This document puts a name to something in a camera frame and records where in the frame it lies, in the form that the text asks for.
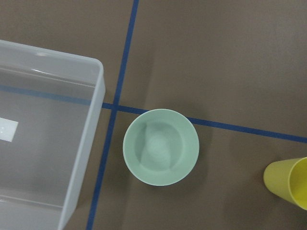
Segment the mint green bowl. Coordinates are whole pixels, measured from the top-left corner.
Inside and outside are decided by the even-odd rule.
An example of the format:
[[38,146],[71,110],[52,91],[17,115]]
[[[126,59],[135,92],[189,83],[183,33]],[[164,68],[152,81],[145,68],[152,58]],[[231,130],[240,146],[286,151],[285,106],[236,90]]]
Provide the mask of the mint green bowl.
[[123,139],[123,158],[131,174],[153,186],[184,179],[195,167],[200,141],[181,113],[154,109],[135,118]]

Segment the yellow plastic cup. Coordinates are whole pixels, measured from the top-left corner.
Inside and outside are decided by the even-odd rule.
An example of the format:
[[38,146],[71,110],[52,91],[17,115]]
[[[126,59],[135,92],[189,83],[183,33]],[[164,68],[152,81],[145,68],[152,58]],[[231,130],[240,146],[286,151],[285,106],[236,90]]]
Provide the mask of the yellow plastic cup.
[[264,170],[263,181],[271,193],[307,209],[306,157],[270,163]]

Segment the clear plastic storage box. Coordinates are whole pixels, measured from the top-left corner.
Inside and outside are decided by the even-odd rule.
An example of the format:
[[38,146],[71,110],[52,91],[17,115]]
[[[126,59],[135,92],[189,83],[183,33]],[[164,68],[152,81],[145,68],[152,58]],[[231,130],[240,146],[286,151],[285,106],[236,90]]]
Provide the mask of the clear plastic storage box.
[[105,92],[97,59],[1,41],[1,229],[65,228]]

